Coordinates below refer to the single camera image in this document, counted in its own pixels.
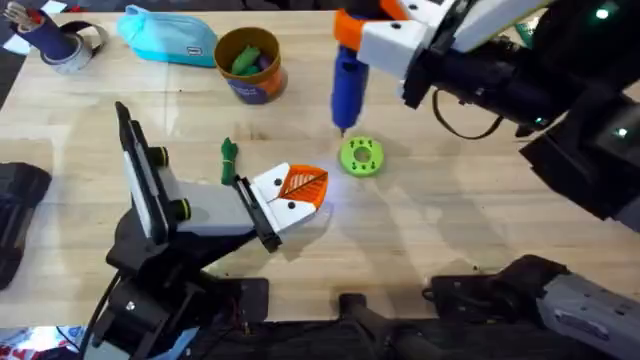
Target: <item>pencil holder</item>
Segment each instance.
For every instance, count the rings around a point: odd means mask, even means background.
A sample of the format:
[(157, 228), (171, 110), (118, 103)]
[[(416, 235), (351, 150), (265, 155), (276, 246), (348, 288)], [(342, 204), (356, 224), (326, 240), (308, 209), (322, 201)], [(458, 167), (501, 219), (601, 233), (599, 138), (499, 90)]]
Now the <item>pencil holder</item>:
[[(262, 55), (273, 59), (271, 65), (252, 75), (234, 75), (231, 66), (247, 46), (256, 47)], [(218, 40), (213, 54), (220, 74), (247, 104), (267, 103), (282, 92), (285, 81), (280, 67), (280, 46), (269, 31), (257, 27), (235, 29)]]

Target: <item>green gear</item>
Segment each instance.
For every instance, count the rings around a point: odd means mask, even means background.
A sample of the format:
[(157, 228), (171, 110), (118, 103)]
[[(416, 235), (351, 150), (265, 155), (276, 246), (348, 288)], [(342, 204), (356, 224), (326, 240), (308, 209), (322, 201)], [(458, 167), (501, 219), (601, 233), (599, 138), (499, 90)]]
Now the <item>green gear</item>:
[(340, 164), (353, 176), (375, 175), (383, 162), (382, 145), (368, 136), (352, 137), (340, 147)]

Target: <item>green object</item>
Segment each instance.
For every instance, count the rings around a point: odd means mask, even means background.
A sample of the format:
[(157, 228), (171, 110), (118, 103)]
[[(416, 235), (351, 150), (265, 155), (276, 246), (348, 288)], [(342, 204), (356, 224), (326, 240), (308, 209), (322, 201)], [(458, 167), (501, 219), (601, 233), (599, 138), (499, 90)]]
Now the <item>green object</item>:
[(238, 145), (232, 143), (229, 138), (222, 142), (222, 185), (231, 185), (236, 177), (236, 156), (238, 155)]
[(258, 59), (259, 56), (260, 49), (247, 45), (247, 47), (244, 48), (240, 55), (238, 55), (238, 57), (233, 61), (233, 64), (231, 64), (231, 73), (233, 75), (242, 75), (249, 66), (256, 62), (256, 59)]
[(516, 28), (516, 32), (520, 35), (524, 46), (531, 49), (533, 48), (533, 32), (536, 30), (536, 26), (538, 22), (535, 23), (528, 22), (524, 24), (516, 24), (514, 27)]
[(384, 162), (382, 145), (368, 136), (356, 136), (340, 147), (340, 164), (351, 175), (375, 175)]
[(259, 67), (255, 66), (255, 65), (251, 65), (251, 66), (249, 66), (248, 68), (246, 68), (246, 69), (242, 72), (242, 74), (240, 74), (240, 75), (242, 75), (242, 76), (249, 76), (249, 75), (257, 74), (257, 73), (259, 73), (259, 72), (260, 72), (260, 68), (259, 68)]

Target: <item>green light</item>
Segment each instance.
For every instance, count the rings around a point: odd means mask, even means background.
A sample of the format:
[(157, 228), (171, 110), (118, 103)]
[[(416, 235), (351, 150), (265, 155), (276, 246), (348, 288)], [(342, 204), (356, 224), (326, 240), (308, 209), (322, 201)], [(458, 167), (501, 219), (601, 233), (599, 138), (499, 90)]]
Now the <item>green light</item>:
[(625, 136), (627, 136), (627, 134), (629, 133), (629, 131), (625, 128), (620, 128), (620, 129), (616, 129), (616, 136), (619, 138), (624, 138)]
[(596, 17), (600, 20), (604, 20), (609, 17), (609, 11), (606, 9), (598, 9), (598, 11), (596, 11)]

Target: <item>white plastic part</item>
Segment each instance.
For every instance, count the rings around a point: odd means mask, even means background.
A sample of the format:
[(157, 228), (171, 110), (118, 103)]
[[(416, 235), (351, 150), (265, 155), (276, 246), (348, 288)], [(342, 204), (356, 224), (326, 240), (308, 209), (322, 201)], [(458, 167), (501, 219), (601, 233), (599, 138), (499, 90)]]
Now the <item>white plastic part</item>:
[[(443, 0), (440, 3), (432, 0), (399, 0), (398, 4), (403, 8), (409, 19), (422, 23), (429, 28), (429, 31), (435, 33), (455, 1)], [(429, 44), (430, 40), (423, 45), (426, 47)]]
[(281, 186), (275, 185), (276, 179), (281, 179), (284, 183), (289, 169), (289, 164), (282, 163), (256, 176), (251, 182), (253, 195), (260, 204), (271, 228), (277, 234), (307, 220), (317, 210), (309, 202), (278, 198)]
[(127, 151), (124, 152), (124, 173), (129, 183), (129, 190), (133, 197), (133, 204), (138, 212), (138, 218), (140, 219), (140, 225), (147, 238), (151, 238), (151, 216), (149, 215), (149, 209), (147, 203), (144, 201), (142, 195), (142, 189), (140, 183), (136, 177), (136, 172), (133, 170), (133, 163), (131, 162), (131, 156)]
[(468, 52), (553, 0), (478, 0), (456, 31), (453, 49)]
[(430, 42), (434, 33), (414, 20), (367, 22), (362, 28), (358, 60), (404, 79), (416, 50), (423, 42)]
[[(253, 178), (252, 184), (256, 185), (256, 188), (260, 190), (260, 194), (262, 194), (262, 198), (269, 202), (278, 197), (280, 194), (280, 188), (282, 184), (284, 184), (284, 179), (286, 179), (287, 174), (289, 173), (289, 164), (282, 163), (273, 169), (256, 176)], [(276, 180), (280, 179), (280, 185), (276, 185)]]

